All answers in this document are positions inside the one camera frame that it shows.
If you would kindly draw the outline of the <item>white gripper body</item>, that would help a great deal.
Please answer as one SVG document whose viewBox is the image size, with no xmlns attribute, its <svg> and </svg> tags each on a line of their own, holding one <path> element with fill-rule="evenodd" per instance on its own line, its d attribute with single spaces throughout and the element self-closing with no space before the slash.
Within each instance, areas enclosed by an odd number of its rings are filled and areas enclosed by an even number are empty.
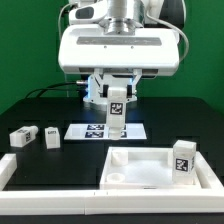
<svg viewBox="0 0 224 224">
<path fill-rule="evenodd" d="M 133 35 L 106 35 L 99 25 L 72 25 L 62 36 L 58 62 L 67 74 L 90 74 L 95 69 L 129 75 L 172 76 L 179 66 L 174 33 L 165 28 L 139 28 Z"/>
</svg>

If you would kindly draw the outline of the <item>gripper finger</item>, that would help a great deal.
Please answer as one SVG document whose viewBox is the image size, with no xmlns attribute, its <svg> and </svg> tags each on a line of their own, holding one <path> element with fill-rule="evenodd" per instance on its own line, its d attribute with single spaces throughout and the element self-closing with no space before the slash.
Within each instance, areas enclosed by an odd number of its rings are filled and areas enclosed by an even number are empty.
<svg viewBox="0 0 224 224">
<path fill-rule="evenodd" d="M 131 76 L 129 83 L 127 84 L 127 99 L 131 99 L 136 95 L 136 86 L 141 78 L 142 78 L 141 71 L 133 72 L 133 75 Z"/>
<path fill-rule="evenodd" d="M 106 98 L 109 85 L 104 81 L 104 75 L 95 71 L 90 77 L 90 92 L 92 98 Z"/>
</svg>

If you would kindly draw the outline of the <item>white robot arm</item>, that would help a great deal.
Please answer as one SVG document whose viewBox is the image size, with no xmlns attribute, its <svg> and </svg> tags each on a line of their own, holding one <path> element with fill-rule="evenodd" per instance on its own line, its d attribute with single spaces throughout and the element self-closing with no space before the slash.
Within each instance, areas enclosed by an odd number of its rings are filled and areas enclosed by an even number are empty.
<svg viewBox="0 0 224 224">
<path fill-rule="evenodd" d="M 114 86 L 134 101 L 139 79 L 177 71 L 185 20 L 184 0 L 77 0 L 60 37 L 59 65 L 87 78 L 88 104 L 106 104 Z"/>
</svg>

